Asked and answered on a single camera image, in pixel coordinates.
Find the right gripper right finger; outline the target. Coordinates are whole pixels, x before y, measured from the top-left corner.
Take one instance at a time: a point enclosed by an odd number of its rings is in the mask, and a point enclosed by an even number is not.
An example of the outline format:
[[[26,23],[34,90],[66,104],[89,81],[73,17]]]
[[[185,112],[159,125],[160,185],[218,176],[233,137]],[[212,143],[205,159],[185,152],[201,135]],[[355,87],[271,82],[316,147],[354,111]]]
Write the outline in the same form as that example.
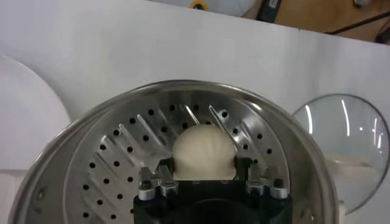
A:
[[[245,182],[246,191],[255,198],[264,195],[276,200],[286,200],[289,197],[288,188],[282,178],[272,176],[272,169],[261,167],[257,159],[235,157],[235,180]]]

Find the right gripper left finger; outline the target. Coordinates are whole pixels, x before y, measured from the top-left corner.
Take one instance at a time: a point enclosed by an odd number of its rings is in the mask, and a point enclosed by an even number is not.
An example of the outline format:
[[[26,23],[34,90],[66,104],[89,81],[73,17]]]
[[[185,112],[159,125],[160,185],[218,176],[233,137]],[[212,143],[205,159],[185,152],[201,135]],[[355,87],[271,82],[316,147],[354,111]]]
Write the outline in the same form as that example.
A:
[[[173,171],[173,157],[160,160],[154,171],[147,166],[142,167],[139,171],[138,198],[141,201],[149,201],[157,194],[165,198],[171,194],[176,195],[179,183],[173,179]]]

